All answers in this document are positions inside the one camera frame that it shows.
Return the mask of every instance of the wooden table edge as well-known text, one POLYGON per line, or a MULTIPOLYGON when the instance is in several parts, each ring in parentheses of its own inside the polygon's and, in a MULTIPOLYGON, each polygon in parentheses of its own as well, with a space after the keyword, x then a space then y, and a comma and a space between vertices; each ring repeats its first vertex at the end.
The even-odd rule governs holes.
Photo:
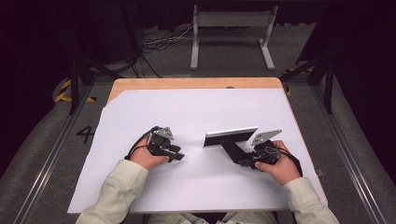
POLYGON ((108 97, 110 103, 123 91, 169 89, 280 89, 277 77, 185 77, 185 78, 119 78, 114 81, 108 97))

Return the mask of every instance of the metal stand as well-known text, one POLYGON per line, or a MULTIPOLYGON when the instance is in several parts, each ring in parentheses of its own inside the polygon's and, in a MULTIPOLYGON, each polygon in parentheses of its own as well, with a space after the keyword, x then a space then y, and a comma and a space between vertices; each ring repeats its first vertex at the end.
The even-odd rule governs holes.
POLYGON ((95 78, 90 71, 90 67, 94 67, 101 71, 103 74, 113 77, 114 79, 122 78, 120 75, 108 70, 100 64, 94 63, 91 60, 83 58, 81 56, 75 56, 75 59, 70 63, 70 79, 72 87, 72 107, 70 109, 70 115, 74 114, 78 107, 79 101, 79 80, 82 80, 84 85, 93 85, 95 78))
POLYGON ((235 142, 224 140, 221 141, 221 146, 230 156, 234 163, 239 165, 240 161, 248 160, 248 156, 242 148, 240 148, 235 142))
POLYGON ((324 104, 326 106, 327 112, 332 114, 332 82, 334 76, 334 65, 331 59, 317 58, 313 61, 305 63, 293 71, 287 73, 285 76, 280 77, 280 81, 284 82, 292 77, 295 77, 302 73, 304 70, 315 66, 312 70, 311 75, 309 75, 307 82, 309 85, 317 86, 319 82, 326 76, 325 92, 324 92, 324 104))
POLYGON ((274 70, 275 66, 272 61, 270 52, 268 50, 268 41, 274 26, 276 18, 277 7, 273 7, 272 11, 198 11, 198 6, 194 6, 192 29, 192 53, 191 53, 191 70, 198 69, 198 53, 199 53, 199 39, 198 27, 200 26, 256 26, 261 27, 265 25, 264 39, 259 40, 260 48, 262 49, 262 56, 268 70, 274 70))

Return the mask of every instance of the cable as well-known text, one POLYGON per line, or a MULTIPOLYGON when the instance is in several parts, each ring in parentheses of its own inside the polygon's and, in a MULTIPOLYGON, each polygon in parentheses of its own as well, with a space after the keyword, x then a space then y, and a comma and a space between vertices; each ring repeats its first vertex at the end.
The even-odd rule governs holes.
POLYGON ((145 75, 145 66, 142 64, 142 59, 140 57, 139 57, 139 63, 140 63, 140 66, 142 66, 143 77, 146 77, 146 75, 145 75))
POLYGON ((162 38, 156 38, 156 39, 151 39, 148 37, 148 41, 144 42, 143 49, 148 49, 149 51, 144 51, 143 53, 151 53, 154 50, 158 51, 163 51, 173 44, 176 44, 178 42, 181 42, 185 39, 191 40, 191 38, 188 38, 186 36, 190 35, 192 26, 189 27, 187 30, 181 32, 179 35, 176 35, 176 32, 173 32, 172 34, 168 35, 170 32, 167 32, 166 34, 163 35, 162 38))
POLYGON ((162 76, 160 76, 160 75, 154 70, 154 68, 152 68, 151 64, 150 64, 149 61, 145 58, 145 56, 142 55, 141 57, 143 58, 143 60, 146 61, 146 63, 148 64, 148 66, 151 68, 151 70, 154 72, 154 74, 155 74, 157 77, 162 77, 162 76))
MULTIPOLYGON (((108 68, 107 68, 107 69, 110 70, 110 71, 112 71, 112 72, 114 72, 114 73, 122 73, 122 72, 125 72, 126 70, 128 70, 128 68, 132 67, 134 63, 135 63, 135 62, 133 62, 133 63, 127 63, 127 64, 124 65, 123 67, 119 67, 119 68, 116 68, 116 69, 113 69, 113 70, 108 69, 108 68)), ((96 75, 104 75, 104 73, 101 72, 101 71, 92 71, 92 72, 94 72, 96 75)))
POLYGON ((134 65, 132 65, 132 71, 134 71, 134 75, 136 76, 136 78, 140 78, 139 73, 137 72, 137 70, 134 68, 134 65))
POLYGON ((134 149, 134 151, 136 151, 138 148, 141 148, 141 147, 148 147, 148 145, 136 147, 136 148, 134 149))
POLYGON ((291 161, 296 166, 300 176, 303 176, 303 169, 301 168, 300 161, 297 158, 295 158, 293 155, 291 155, 291 153, 289 153, 285 148, 278 147, 277 149, 279 150, 280 154, 283 154, 283 155, 289 157, 289 159, 291 159, 291 161))
POLYGON ((131 159, 132 153, 134 153, 135 147, 137 146, 137 144, 143 140, 143 138, 146 137, 146 135, 148 135, 151 132, 154 132, 158 129, 157 126, 155 126, 154 128, 150 129, 149 131, 147 131, 146 133, 143 133, 142 136, 139 137, 139 139, 137 139, 137 141, 134 143, 134 145, 131 147, 131 149, 129 150, 128 154, 124 157, 125 160, 129 160, 131 159))

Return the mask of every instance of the wire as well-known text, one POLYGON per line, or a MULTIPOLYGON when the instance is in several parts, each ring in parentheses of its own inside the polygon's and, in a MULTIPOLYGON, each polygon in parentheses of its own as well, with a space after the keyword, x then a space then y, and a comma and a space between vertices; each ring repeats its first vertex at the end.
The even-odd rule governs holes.
POLYGON ((139 57, 139 63, 140 63, 140 66, 142 66, 143 77, 146 77, 146 75, 145 75, 145 66, 142 64, 142 59, 140 57, 139 57))
POLYGON ((145 56, 142 55, 141 57, 143 58, 143 60, 146 61, 146 63, 148 64, 148 66, 151 68, 151 70, 154 72, 154 74, 155 74, 157 77, 162 77, 162 76, 160 76, 160 75, 154 70, 154 68, 152 68, 151 64, 150 64, 149 61, 145 58, 145 56))
POLYGON ((279 152, 283 155, 291 155, 285 148, 282 147, 277 147, 277 149, 279 150, 279 152))
POLYGON ((136 148, 134 149, 134 151, 136 151, 138 148, 141 148, 141 147, 148 147, 148 145, 136 147, 136 148))
MULTIPOLYGON (((128 68, 132 67, 134 63, 135 63, 135 62, 133 62, 133 63, 127 63, 127 64, 124 65, 123 67, 119 67, 119 68, 116 68, 116 69, 113 69, 113 70, 108 69, 108 68, 107 68, 107 69, 110 70, 110 71, 112 71, 112 72, 114 72, 114 73, 119 74, 119 73, 122 73, 122 72, 125 72, 126 70, 128 70, 128 68)), ((93 70, 92 72, 94 72, 96 75, 104 75, 104 73, 101 72, 101 71, 93 70)))
POLYGON ((132 71, 134 71, 134 75, 136 76, 136 78, 140 78, 139 73, 137 72, 137 70, 134 68, 134 65, 132 65, 132 71))
POLYGON ((154 128, 150 129, 149 131, 147 131, 146 133, 143 133, 142 136, 140 136, 139 139, 137 139, 137 141, 134 143, 134 145, 131 147, 131 149, 129 150, 128 154, 124 157, 125 160, 129 160, 131 159, 132 153, 134 153, 135 147, 137 146, 137 144, 143 140, 143 138, 146 137, 146 135, 148 135, 151 132, 156 131, 158 128, 157 126, 155 126, 154 128))
POLYGON ((143 45, 143 49, 148 49, 148 51, 144 51, 143 53, 151 53, 154 50, 163 51, 169 48, 170 46, 172 46, 173 44, 179 43, 185 39, 192 41, 191 38, 187 37, 188 35, 190 35, 191 29, 192 26, 178 35, 177 32, 172 32, 172 33, 167 32, 161 38, 158 38, 158 36, 155 35, 157 37, 156 39, 151 38, 149 35, 147 35, 148 41, 142 43, 142 45, 143 45))

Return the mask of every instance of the gray floor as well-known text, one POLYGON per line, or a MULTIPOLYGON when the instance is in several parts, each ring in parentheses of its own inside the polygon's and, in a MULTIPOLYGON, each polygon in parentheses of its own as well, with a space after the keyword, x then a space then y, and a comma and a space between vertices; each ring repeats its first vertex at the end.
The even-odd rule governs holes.
MULTIPOLYGON (((175 44, 164 51, 145 54, 145 57, 164 77, 279 77, 284 70, 295 67, 295 60, 312 29, 313 25, 274 28, 269 50, 276 66, 275 71, 265 68, 257 44, 261 30, 251 28, 240 35, 221 30, 206 31, 200 37, 197 71, 190 70, 190 40, 175 44)), ((143 66, 144 70, 139 64, 136 66, 141 76, 155 77, 146 64, 143 63, 143 66)), ((131 70, 123 75, 134 77, 131 70)), ((357 191, 357 181, 351 178, 350 170, 340 153, 329 118, 318 103, 315 90, 301 82, 303 77, 304 75, 299 76, 287 83, 291 88, 289 100, 313 163, 324 172, 319 178, 329 207, 341 223, 373 223, 363 200, 364 195, 357 191)), ((92 138, 84 144, 84 136, 76 133, 88 125, 95 130, 111 91, 108 77, 98 77, 97 80, 90 92, 90 96, 97 97, 97 101, 85 103, 81 108, 66 137, 62 154, 50 179, 39 200, 33 204, 29 223, 73 223, 77 219, 75 215, 66 214, 66 210, 90 150, 92 138)), ((58 136, 69 118, 69 109, 70 103, 57 103, 27 137, 8 167, 0 182, 0 223, 12 223, 17 216, 52 147, 57 143, 58 136)), ((365 139, 336 81, 332 110, 331 118, 340 128, 383 218, 388 223, 396 223, 396 214, 393 213, 393 208, 396 207, 396 188, 365 139)), ((141 215, 129 215, 125 223, 141 223, 141 220, 141 215)), ((290 223, 290 213, 280 213, 280 222, 290 223)))

